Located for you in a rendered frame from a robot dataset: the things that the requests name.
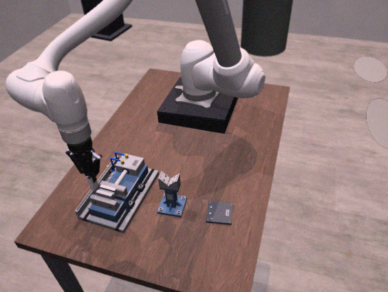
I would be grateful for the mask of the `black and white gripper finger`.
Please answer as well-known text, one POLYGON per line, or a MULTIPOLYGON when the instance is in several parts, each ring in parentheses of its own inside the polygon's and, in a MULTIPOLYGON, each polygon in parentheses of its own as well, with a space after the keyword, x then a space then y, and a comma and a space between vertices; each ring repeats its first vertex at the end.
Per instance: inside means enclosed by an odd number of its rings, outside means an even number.
MULTIPOLYGON (((75 166, 79 170, 79 172, 81 174, 85 174, 86 177, 88 177, 87 168, 86 168, 85 163, 83 162, 83 160, 81 160, 79 153, 75 153, 73 155, 73 153, 69 149, 65 153, 71 158, 72 162, 75 164, 75 166)), ((90 186, 91 190, 93 190, 92 187, 91 187, 91 183, 90 183, 88 178, 87 178, 87 180, 88 180, 88 183, 89 183, 89 186, 90 186)))
POLYGON ((83 162, 85 163, 85 166, 87 168, 87 173, 88 173, 87 178, 91 183, 92 189, 95 191, 96 188, 98 187, 98 181, 96 176, 100 172, 100 159, 102 158, 102 155, 101 154, 97 155, 92 150, 91 152, 93 154, 93 161, 92 161, 92 157, 90 160, 87 160, 85 154, 82 154, 81 158, 83 159, 83 162), (93 176, 92 176, 92 169, 93 169, 93 176))

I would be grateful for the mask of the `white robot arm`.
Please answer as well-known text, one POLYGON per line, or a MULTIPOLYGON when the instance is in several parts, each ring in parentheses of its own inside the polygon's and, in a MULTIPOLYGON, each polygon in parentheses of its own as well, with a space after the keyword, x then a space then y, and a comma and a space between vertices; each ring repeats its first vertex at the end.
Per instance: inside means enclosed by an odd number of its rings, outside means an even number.
MULTIPOLYGON (((91 136, 87 105, 77 80, 58 71, 62 59, 78 45, 117 19, 133 0, 103 0, 51 42, 40 57, 6 79, 8 94, 18 104, 55 122, 63 141, 75 145, 91 136)), ((183 86, 177 104, 209 110, 220 94, 236 98, 258 95, 266 76, 240 48, 227 0, 195 0, 211 45, 192 41, 182 52, 183 86)))

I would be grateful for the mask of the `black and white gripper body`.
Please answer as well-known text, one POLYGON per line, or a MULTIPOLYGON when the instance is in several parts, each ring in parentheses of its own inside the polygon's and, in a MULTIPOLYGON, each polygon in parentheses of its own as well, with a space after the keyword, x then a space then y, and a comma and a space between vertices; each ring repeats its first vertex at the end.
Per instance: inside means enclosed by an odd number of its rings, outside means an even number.
MULTIPOLYGON (((75 145, 67 144, 67 146, 68 146, 68 149, 73 154, 79 153, 80 158, 81 158, 82 154, 85 154, 87 160, 90 160, 91 157, 93 156, 91 150, 95 153, 94 149, 92 148, 91 136, 83 143, 79 143, 79 144, 75 144, 75 145)), ((81 158, 81 160, 82 160, 82 158, 81 158)))

